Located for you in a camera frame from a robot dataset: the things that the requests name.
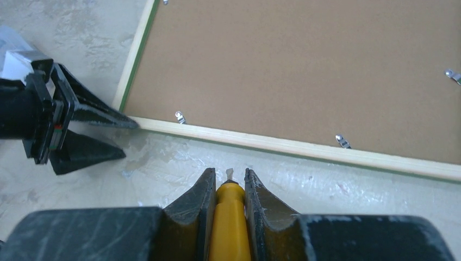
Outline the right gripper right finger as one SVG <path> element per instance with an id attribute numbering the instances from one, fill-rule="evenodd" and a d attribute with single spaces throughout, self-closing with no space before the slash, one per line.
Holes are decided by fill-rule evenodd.
<path id="1" fill-rule="evenodd" d="M 245 203 L 254 260 L 307 260 L 300 213 L 274 195 L 252 169 L 245 171 Z"/>

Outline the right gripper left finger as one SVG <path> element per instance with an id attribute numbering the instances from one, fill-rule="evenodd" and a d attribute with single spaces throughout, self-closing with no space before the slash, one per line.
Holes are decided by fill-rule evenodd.
<path id="1" fill-rule="evenodd" d="M 207 168 L 196 183 L 164 208 L 160 260 L 207 260 L 216 207 L 216 173 Z"/>

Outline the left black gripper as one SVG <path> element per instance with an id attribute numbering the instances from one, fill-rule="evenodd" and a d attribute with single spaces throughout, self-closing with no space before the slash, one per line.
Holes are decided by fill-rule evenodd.
<path id="1" fill-rule="evenodd" d="M 48 160 L 56 175 L 126 157 L 121 148 L 68 130 L 71 119 L 94 126 L 139 124 L 105 104 L 62 64 L 30 63 L 24 80 L 1 79 L 1 139 L 22 140 L 27 158 Z"/>

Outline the orange handle screwdriver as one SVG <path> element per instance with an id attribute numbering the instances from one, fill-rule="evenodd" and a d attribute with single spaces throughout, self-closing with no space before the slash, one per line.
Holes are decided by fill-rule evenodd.
<path id="1" fill-rule="evenodd" d="M 208 260 L 251 260 L 245 217 L 245 191 L 233 180 L 233 169 L 216 191 L 217 204 Z"/>

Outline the green picture frame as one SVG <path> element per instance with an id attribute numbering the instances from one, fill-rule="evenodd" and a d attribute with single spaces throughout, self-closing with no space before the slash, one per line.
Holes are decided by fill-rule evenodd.
<path id="1" fill-rule="evenodd" d="M 460 180 L 460 1 L 148 1 L 141 128 Z"/>

